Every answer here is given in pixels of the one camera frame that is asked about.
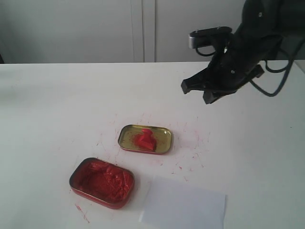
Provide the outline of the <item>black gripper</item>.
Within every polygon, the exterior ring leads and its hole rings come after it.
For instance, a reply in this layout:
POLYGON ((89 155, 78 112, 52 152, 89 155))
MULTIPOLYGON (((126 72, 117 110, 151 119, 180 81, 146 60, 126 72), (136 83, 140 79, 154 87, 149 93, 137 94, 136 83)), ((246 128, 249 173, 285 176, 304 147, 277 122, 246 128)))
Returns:
POLYGON ((203 91, 206 104, 236 93, 250 80, 264 74, 259 62, 264 60, 280 41, 281 37, 276 35, 260 39, 232 40, 228 51, 212 60, 207 69, 182 81, 183 93, 203 91))

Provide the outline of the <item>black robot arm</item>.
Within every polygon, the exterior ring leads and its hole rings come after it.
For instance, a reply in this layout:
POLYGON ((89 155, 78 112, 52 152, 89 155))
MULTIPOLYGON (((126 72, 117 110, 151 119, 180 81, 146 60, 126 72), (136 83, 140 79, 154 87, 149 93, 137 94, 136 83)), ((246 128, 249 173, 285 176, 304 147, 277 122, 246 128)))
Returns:
POLYGON ((265 71, 273 72, 260 62, 282 52, 281 43, 288 36, 305 36, 304 1, 247 0, 236 31, 220 26, 189 34, 192 49, 212 46, 214 51, 205 69, 182 81, 182 91, 202 91, 206 104, 236 93, 265 71))

